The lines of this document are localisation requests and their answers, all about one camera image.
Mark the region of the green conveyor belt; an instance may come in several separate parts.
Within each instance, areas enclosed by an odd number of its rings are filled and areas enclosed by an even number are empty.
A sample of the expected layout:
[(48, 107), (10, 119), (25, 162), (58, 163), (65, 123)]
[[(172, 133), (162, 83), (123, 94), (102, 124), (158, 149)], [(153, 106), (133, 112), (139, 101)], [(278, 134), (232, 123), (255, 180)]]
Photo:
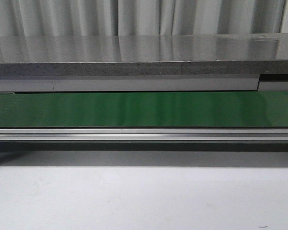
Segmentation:
[(288, 91), (0, 94), (21, 127), (288, 127)]

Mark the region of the grey stone counter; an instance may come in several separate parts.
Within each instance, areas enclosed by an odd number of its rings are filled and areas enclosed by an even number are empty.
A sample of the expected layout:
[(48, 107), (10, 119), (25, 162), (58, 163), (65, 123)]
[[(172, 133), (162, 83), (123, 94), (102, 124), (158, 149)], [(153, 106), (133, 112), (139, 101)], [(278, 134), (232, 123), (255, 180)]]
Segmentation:
[(288, 90), (288, 34), (0, 37), (0, 93)]

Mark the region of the white curtain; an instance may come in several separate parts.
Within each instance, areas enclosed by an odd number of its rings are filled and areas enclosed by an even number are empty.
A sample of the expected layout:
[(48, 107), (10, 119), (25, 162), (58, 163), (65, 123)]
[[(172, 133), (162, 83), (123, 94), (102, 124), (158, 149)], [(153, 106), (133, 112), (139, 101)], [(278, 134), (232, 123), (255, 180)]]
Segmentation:
[(0, 36), (288, 33), (288, 0), (0, 0)]

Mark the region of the aluminium conveyor frame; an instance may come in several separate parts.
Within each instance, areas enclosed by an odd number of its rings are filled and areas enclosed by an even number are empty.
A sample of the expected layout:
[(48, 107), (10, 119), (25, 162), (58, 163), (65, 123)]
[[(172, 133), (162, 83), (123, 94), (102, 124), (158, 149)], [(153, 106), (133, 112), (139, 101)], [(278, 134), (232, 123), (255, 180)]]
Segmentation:
[(288, 168), (288, 127), (0, 128), (0, 165)]

